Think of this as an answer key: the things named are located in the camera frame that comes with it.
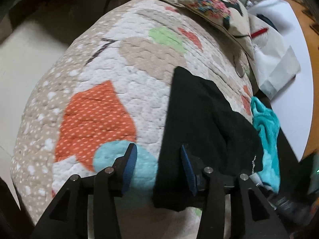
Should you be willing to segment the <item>black pants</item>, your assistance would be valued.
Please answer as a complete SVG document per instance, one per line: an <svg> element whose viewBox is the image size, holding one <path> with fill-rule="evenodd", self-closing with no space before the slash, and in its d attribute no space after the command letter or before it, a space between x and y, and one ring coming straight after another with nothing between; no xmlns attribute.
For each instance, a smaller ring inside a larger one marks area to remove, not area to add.
<svg viewBox="0 0 319 239"><path fill-rule="evenodd" d="M164 135L153 190L154 207L180 212L192 205L184 172L181 147L205 166L236 176L263 169L263 147L258 132L247 119L232 110L213 81L174 70Z"/></svg>

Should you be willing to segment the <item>teal fleece blanket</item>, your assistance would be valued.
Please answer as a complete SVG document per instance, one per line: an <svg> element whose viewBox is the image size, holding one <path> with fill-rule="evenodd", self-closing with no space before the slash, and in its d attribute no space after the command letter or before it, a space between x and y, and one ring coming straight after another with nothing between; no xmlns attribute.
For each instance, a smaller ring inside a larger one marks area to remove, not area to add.
<svg viewBox="0 0 319 239"><path fill-rule="evenodd" d="M258 172L258 176L263 184L278 193L281 183L277 149L280 122L273 110L267 108L257 97L252 97L250 108L252 125L258 132L263 147L263 169Z"/></svg>

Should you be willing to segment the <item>heart pattern quilt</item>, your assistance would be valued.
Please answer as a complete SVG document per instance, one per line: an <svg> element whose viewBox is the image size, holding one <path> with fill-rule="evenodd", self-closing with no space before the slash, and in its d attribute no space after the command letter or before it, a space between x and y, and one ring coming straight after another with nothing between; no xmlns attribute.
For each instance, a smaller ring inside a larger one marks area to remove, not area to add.
<svg viewBox="0 0 319 239"><path fill-rule="evenodd" d="M37 83L25 106L11 176L36 224L72 174L96 174L138 147L156 175L174 69L212 80L251 120L244 51L177 0L115 0Z"/></svg>

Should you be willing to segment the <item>white paper shopping bag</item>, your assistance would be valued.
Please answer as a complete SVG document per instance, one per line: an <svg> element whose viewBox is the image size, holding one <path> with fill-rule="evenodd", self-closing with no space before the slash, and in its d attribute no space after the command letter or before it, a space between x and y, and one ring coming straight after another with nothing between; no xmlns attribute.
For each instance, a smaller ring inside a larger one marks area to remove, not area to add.
<svg viewBox="0 0 319 239"><path fill-rule="evenodd" d="M291 45L272 25L252 14L249 22L255 56L251 68L259 90L273 99L296 77L301 66Z"/></svg>

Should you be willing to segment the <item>floral lady print pillow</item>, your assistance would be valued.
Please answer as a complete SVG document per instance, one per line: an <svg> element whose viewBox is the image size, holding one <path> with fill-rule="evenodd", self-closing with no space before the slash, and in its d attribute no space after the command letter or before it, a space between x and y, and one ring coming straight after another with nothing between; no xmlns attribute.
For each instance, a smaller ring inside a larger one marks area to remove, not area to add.
<svg viewBox="0 0 319 239"><path fill-rule="evenodd" d="M255 59L247 9L239 0L178 0L225 33L245 54Z"/></svg>

